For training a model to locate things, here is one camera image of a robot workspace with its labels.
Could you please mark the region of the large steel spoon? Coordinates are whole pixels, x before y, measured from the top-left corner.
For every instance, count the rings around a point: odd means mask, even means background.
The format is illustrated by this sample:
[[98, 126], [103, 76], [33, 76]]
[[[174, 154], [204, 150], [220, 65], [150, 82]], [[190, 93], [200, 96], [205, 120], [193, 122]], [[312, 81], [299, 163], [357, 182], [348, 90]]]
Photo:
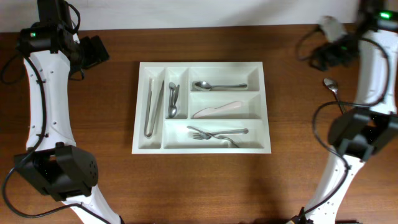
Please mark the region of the large steel spoon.
[[206, 81], [199, 81], [199, 82], [194, 82], [193, 87], [197, 89], [198, 91], [211, 91], [216, 88], [226, 88], [226, 89], [246, 89], [248, 87], [247, 84], [241, 83], [237, 85], [211, 85]]
[[340, 102], [339, 96], [338, 96], [338, 84], [335, 80], [331, 78], [324, 78], [323, 79], [324, 85], [333, 92], [335, 99], [337, 102]]

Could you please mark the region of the small steel teaspoon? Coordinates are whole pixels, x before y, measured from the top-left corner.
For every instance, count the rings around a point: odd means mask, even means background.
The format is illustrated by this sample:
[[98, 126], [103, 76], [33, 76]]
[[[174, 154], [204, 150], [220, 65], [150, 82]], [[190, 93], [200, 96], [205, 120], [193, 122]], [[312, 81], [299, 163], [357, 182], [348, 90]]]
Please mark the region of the small steel teaspoon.
[[177, 114], [177, 106], [176, 106], [176, 101], [175, 101], [176, 96], [177, 96], [176, 84], [173, 82], [170, 82], [169, 90], [170, 90], [170, 96], [169, 96], [168, 114], [169, 114], [169, 118], [173, 118]]
[[172, 103], [174, 106], [177, 104], [179, 89], [180, 89], [180, 85], [177, 85], [177, 86], [175, 86], [175, 88], [173, 90]]

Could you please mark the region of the pink plastic knife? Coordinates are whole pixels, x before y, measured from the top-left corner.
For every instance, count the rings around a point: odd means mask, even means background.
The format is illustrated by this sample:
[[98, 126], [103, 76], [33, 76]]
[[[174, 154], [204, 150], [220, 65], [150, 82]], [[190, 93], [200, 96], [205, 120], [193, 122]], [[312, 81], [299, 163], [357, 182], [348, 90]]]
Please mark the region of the pink plastic knife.
[[205, 116], [221, 113], [224, 111], [235, 110], [237, 108], [242, 107], [242, 105], [243, 105], [243, 103], [241, 101], [234, 101], [234, 102], [228, 103], [226, 105], [223, 105], [223, 106], [220, 106], [217, 108], [213, 108], [213, 107], [205, 108], [205, 109], [202, 109], [202, 110], [196, 112], [193, 115], [193, 118], [197, 119], [197, 118], [202, 118]]

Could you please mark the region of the steel fork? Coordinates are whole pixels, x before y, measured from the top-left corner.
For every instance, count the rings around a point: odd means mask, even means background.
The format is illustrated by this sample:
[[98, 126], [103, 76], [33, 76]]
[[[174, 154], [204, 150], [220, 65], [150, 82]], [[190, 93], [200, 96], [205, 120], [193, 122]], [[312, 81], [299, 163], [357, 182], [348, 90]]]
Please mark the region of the steel fork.
[[249, 132], [248, 129], [235, 129], [235, 130], [229, 130], [229, 131], [218, 131], [218, 132], [213, 132], [210, 134], [214, 134], [216, 136], [222, 136], [222, 135], [240, 135], [240, 134], [247, 134]]
[[216, 136], [214, 134], [206, 133], [206, 132], [201, 131], [197, 128], [194, 128], [192, 126], [187, 126], [187, 128], [195, 131], [195, 133], [192, 134], [193, 139], [209, 140], [211, 138], [215, 138], [215, 139], [219, 139], [219, 140], [229, 141], [231, 143], [231, 145], [233, 145], [235, 148], [239, 148], [239, 146], [232, 139], [230, 139], [228, 137]]

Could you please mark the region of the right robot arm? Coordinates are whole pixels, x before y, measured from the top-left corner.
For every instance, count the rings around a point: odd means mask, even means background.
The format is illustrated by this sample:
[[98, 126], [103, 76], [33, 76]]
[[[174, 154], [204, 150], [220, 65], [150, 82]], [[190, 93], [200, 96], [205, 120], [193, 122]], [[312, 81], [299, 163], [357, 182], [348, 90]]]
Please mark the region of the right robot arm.
[[312, 68], [324, 72], [356, 58], [361, 67], [355, 100], [336, 100], [343, 112], [321, 141], [329, 157], [315, 195], [292, 223], [335, 223], [356, 174], [397, 136], [397, 2], [360, 1], [354, 31], [325, 16], [315, 32], [327, 42], [304, 57]]

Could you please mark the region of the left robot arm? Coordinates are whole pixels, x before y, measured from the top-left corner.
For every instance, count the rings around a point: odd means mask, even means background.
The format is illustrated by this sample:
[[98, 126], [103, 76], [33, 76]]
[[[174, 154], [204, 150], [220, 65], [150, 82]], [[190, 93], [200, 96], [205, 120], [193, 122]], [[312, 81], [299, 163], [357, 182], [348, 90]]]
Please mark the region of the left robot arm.
[[72, 209], [85, 223], [121, 223], [98, 187], [94, 155], [76, 146], [68, 109], [68, 81], [109, 59], [98, 36], [79, 38], [76, 8], [39, 1], [39, 21], [22, 29], [17, 50], [27, 70], [30, 131], [27, 152], [14, 158], [18, 172], [40, 194]]

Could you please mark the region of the white plastic cutlery tray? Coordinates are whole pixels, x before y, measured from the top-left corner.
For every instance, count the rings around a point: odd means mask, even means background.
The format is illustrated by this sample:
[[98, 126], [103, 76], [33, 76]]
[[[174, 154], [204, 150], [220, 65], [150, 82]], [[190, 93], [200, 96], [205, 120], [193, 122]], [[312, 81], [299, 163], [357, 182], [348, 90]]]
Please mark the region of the white plastic cutlery tray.
[[[151, 138], [144, 136], [149, 78], [152, 82], [150, 110], [156, 103], [162, 81], [164, 95], [159, 119]], [[194, 82], [206, 81], [211, 85], [237, 85], [245, 83], [246, 89], [216, 88], [198, 91]], [[169, 118], [169, 83], [180, 85], [177, 114]], [[217, 108], [234, 101], [242, 107], [235, 110], [193, 118], [205, 108]], [[229, 141], [211, 138], [193, 139], [192, 126], [207, 133], [248, 129], [247, 134], [222, 135]], [[136, 115], [132, 152], [135, 154], [268, 154], [271, 152], [267, 116], [266, 88], [263, 65], [260, 62], [142, 62], [139, 67]]]

